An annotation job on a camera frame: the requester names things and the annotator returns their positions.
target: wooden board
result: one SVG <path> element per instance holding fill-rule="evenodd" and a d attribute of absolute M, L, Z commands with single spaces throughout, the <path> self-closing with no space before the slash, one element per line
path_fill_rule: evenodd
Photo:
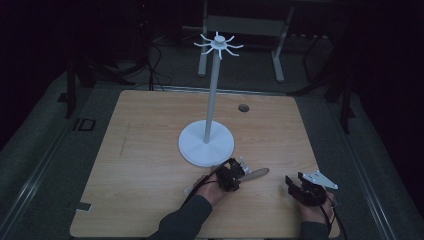
<path fill-rule="evenodd" d="M 206 118 L 207 93 L 124 91 L 100 147 L 77 212 L 75 237 L 147 237 L 184 202 L 183 190 L 207 168 L 187 162 L 178 138 Z M 247 104 L 250 110 L 240 112 Z M 222 199 L 199 238 L 296 237 L 300 216 L 284 176 L 318 169 L 296 102 L 290 97 L 218 94 L 214 121 L 233 134 L 233 157 L 251 169 L 270 168 Z M 339 234 L 337 224 L 332 236 Z"/>

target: black sleeve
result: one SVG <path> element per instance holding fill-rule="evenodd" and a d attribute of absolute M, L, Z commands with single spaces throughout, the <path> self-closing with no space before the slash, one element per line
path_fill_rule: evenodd
<path fill-rule="evenodd" d="M 181 209 L 164 217 L 159 230 L 147 239 L 194 239 L 211 212 L 212 205 L 204 197 L 194 195 Z"/>
<path fill-rule="evenodd" d="M 299 238 L 301 240 L 328 240 L 327 225 L 317 222 L 302 222 Z"/>

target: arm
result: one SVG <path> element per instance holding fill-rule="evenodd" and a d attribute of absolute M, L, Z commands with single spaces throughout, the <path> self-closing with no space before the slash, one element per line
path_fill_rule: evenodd
<path fill-rule="evenodd" d="M 331 200 L 334 199 L 334 195 L 327 192 L 327 197 Z M 327 216 L 331 219 L 333 216 L 333 209 L 331 201 L 327 199 L 322 205 Z M 302 223 L 300 225 L 300 239 L 301 240 L 327 240 L 328 239 L 328 227 L 326 223 L 326 217 L 319 207 L 306 207 L 299 203 L 300 215 Z"/>
<path fill-rule="evenodd" d="M 199 178 L 194 186 L 204 177 Z M 226 195 L 216 180 L 216 175 L 212 175 L 209 183 L 200 187 L 189 202 L 164 217 L 159 224 L 159 230 L 148 239 L 194 239 L 212 212 L 212 207 Z"/>

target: white pole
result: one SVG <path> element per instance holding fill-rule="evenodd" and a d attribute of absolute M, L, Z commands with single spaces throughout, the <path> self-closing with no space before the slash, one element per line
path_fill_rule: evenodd
<path fill-rule="evenodd" d="M 211 85 L 210 85 L 210 88 L 209 88 L 208 115 L 206 117 L 205 137 L 203 139 L 203 142 L 205 144 L 209 143 L 209 137 L 210 137 L 210 134 L 211 134 L 213 112 L 214 112 L 214 109 L 215 109 L 216 87 L 218 85 L 218 75 L 219 75 L 220 64 L 221 64 L 221 59 L 219 58 L 219 50 L 215 49 L 213 51 Z"/>

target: dark background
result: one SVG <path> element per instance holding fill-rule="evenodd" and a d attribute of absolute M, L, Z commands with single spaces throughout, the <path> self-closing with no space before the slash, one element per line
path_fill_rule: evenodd
<path fill-rule="evenodd" d="M 351 3 L 350 40 L 343 46 L 346 58 L 355 59 L 354 91 L 424 215 L 423 3 Z M 119 58 L 143 57 L 146 47 L 131 43 L 148 40 L 153 34 L 150 26 L 160 25 L 179 38 L 179 26 L 201 26 L 201 8 L 201 1 L 1 1 L 0 147 L 19 128 L 49 84 L 66 70 L 72 56 L 84 52 L 110 66 L 116 66 Z M 256 10 L 255 14 L 272 16 Z M 249 13 L 252 6 L 233 1 L 225 11 Z M 300 6 L 290 31 L 320 33 L 320 12 L 318 6 Z M 140 24 L 146 24 L 144 32 L 140 32 Z"/>

